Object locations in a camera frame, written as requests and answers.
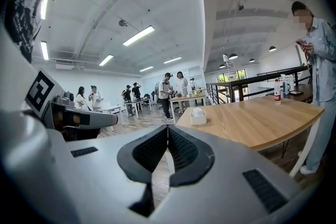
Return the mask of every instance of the white sneaker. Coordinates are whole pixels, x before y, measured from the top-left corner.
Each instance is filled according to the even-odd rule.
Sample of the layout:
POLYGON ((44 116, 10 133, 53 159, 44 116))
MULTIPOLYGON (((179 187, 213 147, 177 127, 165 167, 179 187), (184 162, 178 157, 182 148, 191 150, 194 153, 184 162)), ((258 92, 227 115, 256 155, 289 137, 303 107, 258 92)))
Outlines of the white sneaker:
POLYGON ((316 173, 316 171, 317 171, 317 169, 315 169, 315 170, 308 170, 306 165, 303 165, 300 168, 300 173, 303 174, 303 175, 314 174, 314 173, 316 173))

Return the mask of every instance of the wooden floor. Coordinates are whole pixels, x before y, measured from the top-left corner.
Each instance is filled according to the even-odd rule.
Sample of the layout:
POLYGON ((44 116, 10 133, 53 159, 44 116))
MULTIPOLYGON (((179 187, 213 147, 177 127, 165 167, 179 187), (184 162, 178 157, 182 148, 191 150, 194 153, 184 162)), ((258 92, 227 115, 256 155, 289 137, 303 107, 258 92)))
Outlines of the wooden floor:
MULTIPOLYGON (((126 112, 123 112, 125 126, 120 123, 114 126, 114 132, 103 130, 98 137, 123 135, 132 131, 145 129, 152 125, 165 124, 163 121, 163 110, 159 109, 159 105, 153 105, 152 111, 149 107, 143 108, 143 111, 139 113, 139 118, 131 116, 127 118, 126 112)), ((175 113, 176 121, 179 120, 181 114, 175 113)), ((294 167, 294 164, 298 160, 298 152, 303 149, 308 135, 308 130, 292 138, 289 143, 285 155, 282 155, 282 144, 260 151, 259 153, 278 165, 285 172, 289 173, 294 167)), ((295 176, 295 180, 301 186, 302 189, 306 188, 310 184, 321 180, 323 171, 323 164, 319 168, 318 172, 312 175, 303 176, 299 172, 295 176)), ((165 155, 162 157, 152 177, 152 189, 154 195, 154 204, 158 206, 160 202, 166 197, 169 192, 169 176, 170 171, 166 162, 165 155)))

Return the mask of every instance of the railing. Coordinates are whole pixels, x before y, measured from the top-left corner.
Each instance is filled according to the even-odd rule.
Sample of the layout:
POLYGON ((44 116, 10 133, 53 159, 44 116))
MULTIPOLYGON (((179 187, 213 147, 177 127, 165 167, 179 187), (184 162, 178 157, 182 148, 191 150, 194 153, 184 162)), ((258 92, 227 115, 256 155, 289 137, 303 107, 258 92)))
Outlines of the railing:
POLYGON ((216 104, 220 104, 220 101, 223 103, 228 103, 228 99, 230 99, 230 102, 235 102, 235 91, 238 90, 239 94, 239 100, 244 100, 244 97, 254 96, 257 94, 274 91, 274 88, 268 88, 266 90, 262 90, 259 92, 244 94, 243 89, 247 88, 249 84, 261 82, 265 80, 280 78, 281 74, 290 75, 294 74, 294 83, 296 86, 299 85, 300 81, 306 80, 311 78, 310 76, 298 79, 298 73, 307 70, 307 66, 300 66, 300 67, 294 67, 294 68, 288 68, 288 69, 281 69, 277 71, 268 72, 267 74, 261 73, 257 74, 256 77, 248 78, 248 79, 241 79, 241 80, 235 80, 232 82, 223 82, 223 83, 208 83, 206 85, 208 90, 208 95, 213 99, 213 102, 216 104), (224 100, 219 97, 219 93, 227 97, 227 102, 224 102, 224 100))

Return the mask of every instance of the black shirt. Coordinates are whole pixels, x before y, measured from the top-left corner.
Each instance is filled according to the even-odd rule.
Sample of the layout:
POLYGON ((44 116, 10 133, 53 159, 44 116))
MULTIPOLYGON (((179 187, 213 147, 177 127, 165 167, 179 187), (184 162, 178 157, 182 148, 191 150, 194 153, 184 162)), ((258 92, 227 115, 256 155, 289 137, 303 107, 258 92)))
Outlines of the black shirt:
POLYGON ((141 93, 139 91, 139 86, 133 87, 132 92, 134 92, 136 98, 140 98, 141 93))
POLYGON ((6 0, 1 21, 15 46, 32 62, 35 38, 40 30, 42 0, 6 0))
POLYGON ((131 100, 131 91, 130 90, 124 91, 123 95, 124 95, 124 100, 131 100))

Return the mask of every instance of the white box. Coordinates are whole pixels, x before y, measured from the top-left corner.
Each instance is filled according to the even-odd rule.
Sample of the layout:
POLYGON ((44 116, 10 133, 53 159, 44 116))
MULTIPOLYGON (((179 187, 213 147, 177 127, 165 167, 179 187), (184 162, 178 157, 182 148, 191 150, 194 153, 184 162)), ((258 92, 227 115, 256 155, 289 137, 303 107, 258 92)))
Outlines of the white box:
POLYGON ((206 124, 206 113, 203 110, 203 115, 202 116, 195 116, 194 112, 190 112, 190 123, 191 125, 201 125, 201 124, 206 124))

